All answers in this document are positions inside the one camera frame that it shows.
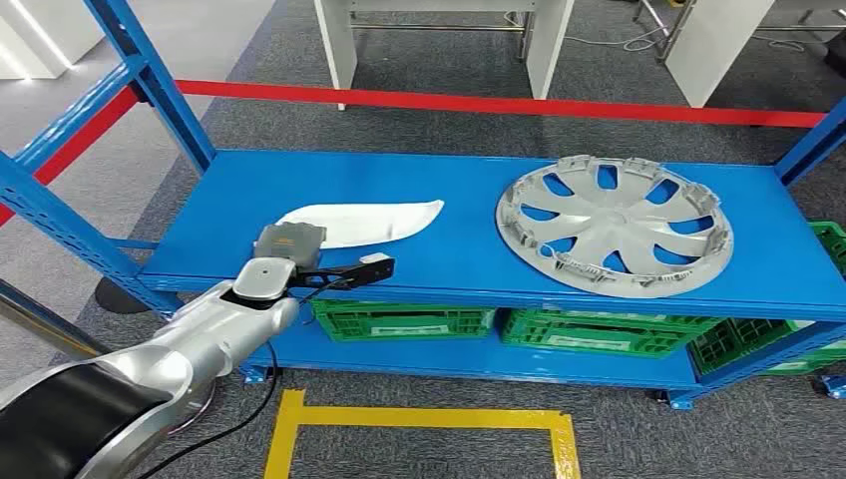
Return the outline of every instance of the gray carpet floor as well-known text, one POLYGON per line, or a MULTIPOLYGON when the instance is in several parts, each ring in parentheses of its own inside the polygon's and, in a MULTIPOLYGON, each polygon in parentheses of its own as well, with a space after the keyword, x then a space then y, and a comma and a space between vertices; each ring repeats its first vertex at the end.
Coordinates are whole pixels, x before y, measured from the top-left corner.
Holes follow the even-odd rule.
MULTIPOLYGON (((629 20, 633 7, 627 2, 580 0, 568 34, 609 40, 651 29, 629 20)), ((380 21, 407 19, 373 16, 380 21)), ((413 19, 456 21, 436 15, 413 19)), ((473 20, 497 21, 484 16, 473 20)), ((505 35, 368 31, 356 34, 356 48, 358 88, 529 96, 524 67, 515 60, 516 41, 505 35)), ((229 78, 329 84, 311 2, 277 2, 229 78)), ((819 52, 784 52, 765 42, 750 42, 712 103, 824 111, 844 92, 846 81, 820 62, 819 52)), ((651 52, 633 54, 572 42, 562 50, 551 97, 683 104, 651 52)), ((777 160, 803 134, 775 128, 360 107, 339 113, 332 106, 237 100, 215 100, 203 121, 220 147, 533 157, 592 153, 752 164, 777 160)), ((846 223, 846 206, 840 201, 846 194, 843 169, 841 152, 793 189, 806 215, 846 223)), ((132 238, 160 238, 197 178, 188 162, 178 159, 132 238)), ((149 313, 112 315, 91 300, 79 324, 120 347, 149 337, 160 323, 149 313)), ((284 387, 305 388, 307 404, 561 409, 573 415, 586 479, 841 478, 846 470, 843 404, 816 395, 807 377, 755 378, 704 398, 685 413, 670 411, 635 389, 290 369, 282 382, 284 387)), ((263 393, 264 386, 244 386, 236 375, 223 379, 210 414, 158 450, 146 465, 238 422, 263 393)), ((276 405, 274 400, 247 428, 173 464, 158 477, 261 477, 276 405)), ((291 477, 554 476, 548 437, 537 431, 312 426, 300 432, 291 477)))
MULTIPOLYGON (((131 0, 171 73, 208 80, 226 78, 272 3, 131 0)), ((104 40, 78 68, 58 79, 0 81, 0 150, 14 154, 26 145, 114 68, 118 58, 104 40)), ((189 102, 202 114, 212 98, 189 102)), ((158 116, 138 106, 52 182, 50 190, 104 235, 125 238, 178 153, 158 116)), ((0 277, 73 320, 100 274, 16 217, 0 228, 0 277)), ((0 387, 43 367, 54 354, 50 346, 5 321, 0 321, 0 337, 0 387)))

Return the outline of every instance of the white cable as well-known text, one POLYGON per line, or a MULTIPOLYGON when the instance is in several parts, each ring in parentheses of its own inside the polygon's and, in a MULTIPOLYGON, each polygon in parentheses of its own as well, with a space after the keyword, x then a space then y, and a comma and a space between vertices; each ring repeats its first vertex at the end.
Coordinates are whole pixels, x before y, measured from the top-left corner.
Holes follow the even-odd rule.
POLYGON ((793 50, 794 52, 802 53, 805 51, 804 45, 823 45, 827 42, 819 41, 804 41, 804 40, 779 40, 777 38, 764 37, 762 35, 752 35, 755 40, 764 40, 769 43, 772 48, 783 48, 786 50, 793 50))
MULTIPOLYGON (((514 12, 505 12, 505 14, 503 15, 503 18, 505 19, 505 21, 510 23, 512 26, 523 27, 523 25, 515 22, 514 20, 512 20, 508 17, 508 15, 510 13, 514 13, 514 12)), ((619 42, 599 42, 599 41, 594 41, 594 40, 586 40, 584 38, 578 38, 578 37, 564 37, 564 39, 565 40, 573 40, 574 42, 585 43, 587 45, 605 45, 605 46, 623 45, 623 49, 626 50, 627 52, 642 52, 643 50, 648 50, 648 49, 652 48, 658 42, 662 42, 662 41, 666 40, 665 38, 662 38, 662 39, 659 39, 659 40, 649 40, 649 39, 646 38, 649 35, 657 32, 658 30, 663 30, 663 28, 664 27, 659 27, 659 28, 656 28, 652 31, 646 32, 642 35, 637 35, 634 38, 629 38, 628 40, 622 40, 622 41, 619 41, 619 42), (643 46, 637 47, 637 48, 632 47, 633 44, 638 43, 638 42, 643 42, 643 46)))

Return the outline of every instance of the lower shelf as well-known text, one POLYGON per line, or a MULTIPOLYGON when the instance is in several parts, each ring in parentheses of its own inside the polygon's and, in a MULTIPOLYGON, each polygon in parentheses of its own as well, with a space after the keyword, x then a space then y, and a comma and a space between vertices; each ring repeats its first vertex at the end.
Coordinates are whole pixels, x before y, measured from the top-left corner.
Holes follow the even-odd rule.
MULTIPOLYGON (((282 367, 420 374, 531 382, 697 389, 686 349, 662 359, 509 346, 493 332, 479 339, 333 342, 306 306, 271 340, 282 367)), ((245 365, 270 367, 259 348, 245 365)))

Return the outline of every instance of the yellow floor tape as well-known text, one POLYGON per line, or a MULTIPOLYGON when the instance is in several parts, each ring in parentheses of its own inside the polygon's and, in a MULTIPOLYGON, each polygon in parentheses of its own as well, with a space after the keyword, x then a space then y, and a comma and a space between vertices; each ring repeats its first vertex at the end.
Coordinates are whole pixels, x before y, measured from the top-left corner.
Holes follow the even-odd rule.
POLYGON ((580 478, 573 421, 561 411, 305 406, 304 398, 304 390, 282 392, 264 479, 288 478, 297 429, 306 425, 548 429, 556 479, 580 478))

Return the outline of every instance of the green plastic crate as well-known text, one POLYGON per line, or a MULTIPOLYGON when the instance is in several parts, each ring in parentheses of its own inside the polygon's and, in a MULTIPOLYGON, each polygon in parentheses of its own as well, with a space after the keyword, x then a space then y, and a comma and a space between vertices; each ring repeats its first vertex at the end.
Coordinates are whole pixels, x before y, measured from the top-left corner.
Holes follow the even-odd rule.
POLYGON ((802 356, 799 359, 790 362, 783 362, 775 367, 771 367, 765 372, 762 372, 761 374, 764 376, 795 376, 801 374, 809 374, 811 372, 816 371, 820 367, 827 366, 833 362, 835 361, 815 361, 812 359, 807 359, 805 358, 805 356, 802 356))
MULTIPOLYGON (((846 274, 846 233, 833 222, 813 222, 810 226, 841 274, 846 274)), ((813 321, 729 319, 693 341, 690 352, 704 374, 810 324, 813 321)), ((846 359, 846 340, 808 352, 764 374, 804 374, 839 359, 846 359)))
POLYGON ((314 299, 314 317, 334 341, 479 337, 496 308, 314 299))
MULTIPOLYGON (((690 352, 699 373, 705 374, 812 322, 780 319, 728 319, 692 341, 690 352)), ((813 366, 813 369, 817 369, 837 360, 834 354, 830 356, 817 356, 815 354, 816 351, 805 354, 785 363, 783 369, 769 369, 765 374, 770 372, 773 374, 804 374, 808 367, 813 366), (797 365, 799 362, 804 362, 804 366, 797 365)))
POLYGON ((638 321, 642 319, 576 317, 519 309, 512 311, 502 340, 533 347, 664 357, 700 333, 661 330, 648 321, 648 327, 638 327, 638 321))
POLYGON ((633 314, 623 312, 596 311, 553 311, 546 309, 521 309, 523 314, 548 319, 568 318, 588 321, 596 325, 616 325, 621 327, 659 328, 665 331, 696 332, 702 334, 724 320, 710 316, 671 316, 667 314, 633 314))
POLYGON ((699 373, 708 373, 744 354, 743 342, 726 320, 690 343, 690 353, 699 373))
POLYGON ((840 274, 846 275, 846 233, 834 222, 812 222, 810 225, 840 274))

